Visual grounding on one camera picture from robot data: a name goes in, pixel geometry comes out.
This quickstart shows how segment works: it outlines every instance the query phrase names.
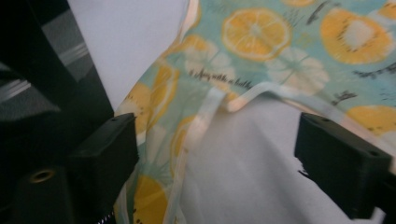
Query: citrus print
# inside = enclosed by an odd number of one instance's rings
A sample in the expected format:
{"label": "citrus print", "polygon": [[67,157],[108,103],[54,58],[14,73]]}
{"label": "citrus print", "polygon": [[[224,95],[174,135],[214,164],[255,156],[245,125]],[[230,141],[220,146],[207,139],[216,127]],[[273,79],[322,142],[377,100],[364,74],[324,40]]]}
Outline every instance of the citrus print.
{"label": "citrus print", "polygon": [[164,61],[157,61],[159,67],[152,87],[148,129],[166,112],[175,97],[179,71]]}
{"label": "citrus print", "polygon": [[396,20],[396,0],[388,0],[388,2],[378,10],[378,14],[385,18]]}
{"label": "citrus print", "polygon": [[396,158],[396,0],[188,2],[177,38],[115,113],[136,115],[139,152],[118,221],[187,222],[179,203],[190,145],[217,111],[266,91]]}
{"label": "citrus print", "polygon": [[396,131],[396,108],[386,105],[362,105],[349,109],[346,115],[375,135]]}
{"label": "citrus print", "polygon": [[149,87],[141,82],[137,82],[115,112],[115,116],[134,113],[136,116],[136,120],[134,121],[136,134],[142,133],[147,128],[150,95],[151,90]]}
{"label": "citrus print", "polygon": [[187,134],[187,130],[189,129],[190,124],[194,120],[195,116],[189,116],[184,118],[178,125],[177,130],[172,137],[171,142],[171,155],[170,155],[170,165],[171,165],[171,173],[174,176],[174,171],[176,167],[176,161],[180,150],[183,147],[184,139]]}
{"label": "citrus print", "polygon": [[315,0],[282,0],[282,2],[292,7],[306,7],[315,2]]}
{"label": "citrus print", "polygon": [[340,63],[377,63],[393,50],[391,35],[382,26],[341,8],[325,16],[320,35],[325,49]]}
{"label": "citrus print", "polygon": [[224,45],[236,55],[253,61],[273,59],[290,44],[289,24],[268,8],[235,11],[221,31]]}
{"label": "citrus print", "polygon": [[287,48],[276,59],[265,62],[265,65],[268,76],[274,82],[305,94],[322,90],[329,81],[321,62],[309,57],[301,49]]}
{"label": "citrus print", "polygon": [[163,187],[149,176],[139,176],[134,194],[134,223],[163,223],[166,205]]}

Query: white fabric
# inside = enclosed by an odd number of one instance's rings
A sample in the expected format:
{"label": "white fabric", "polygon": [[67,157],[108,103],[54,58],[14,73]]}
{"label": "white fabric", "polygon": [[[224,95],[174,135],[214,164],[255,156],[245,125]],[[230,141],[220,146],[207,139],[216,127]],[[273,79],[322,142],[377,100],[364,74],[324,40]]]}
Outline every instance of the white fabric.
{"label": "white fabric", "polygon": [[[117,108],[174,40],[188,0],[68,0],[107,96]],[[190,152],[181,208],[189,224],[352,222],[293,157],[300,112],[259,96],[219,111],[200,150]]]}
{"label": "white fabric", "polygon": [[351,221],[294,158],[300,111],[261,95],[242,110],[219,111],[188,156],[181,196],[187,223],[363,224]]}

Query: fabric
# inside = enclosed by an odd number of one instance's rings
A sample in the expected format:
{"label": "fabric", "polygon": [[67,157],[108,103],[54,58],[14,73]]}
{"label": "fabric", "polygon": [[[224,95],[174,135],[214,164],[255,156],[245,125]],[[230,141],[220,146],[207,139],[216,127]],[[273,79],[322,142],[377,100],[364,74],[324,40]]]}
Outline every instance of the fabric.
{"label": "fabric", "polygon": [[396,156],[395,10],[394,0],[191,0],[174,44],[116,112],[137,115],[140,156],[118,222],[184,223],[187,155],[216,111],[263,92]]}
{"label": "fabric", "polygon": [[294,157],[300,110],[262,94],[237,113],[218,111],[188,155],[180,208],[189,224],[379,224],[350,220]]}

